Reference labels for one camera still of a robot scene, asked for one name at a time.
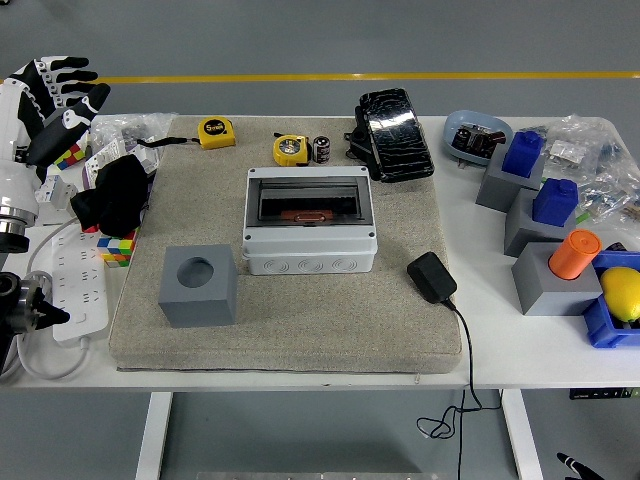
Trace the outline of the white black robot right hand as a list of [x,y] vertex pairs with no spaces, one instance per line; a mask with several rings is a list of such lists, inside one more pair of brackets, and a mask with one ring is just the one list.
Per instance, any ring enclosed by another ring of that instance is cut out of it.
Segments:
[[569,455],[557,452],[556,457],[582,480],[604,480],[600,474]]

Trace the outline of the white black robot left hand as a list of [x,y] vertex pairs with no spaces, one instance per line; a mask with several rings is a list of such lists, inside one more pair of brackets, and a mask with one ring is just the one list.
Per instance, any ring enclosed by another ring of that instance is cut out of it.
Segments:
[[1,205],[35,215],[47,168],[91,126],[110,93],[89,60],[45,56],[1,84]]

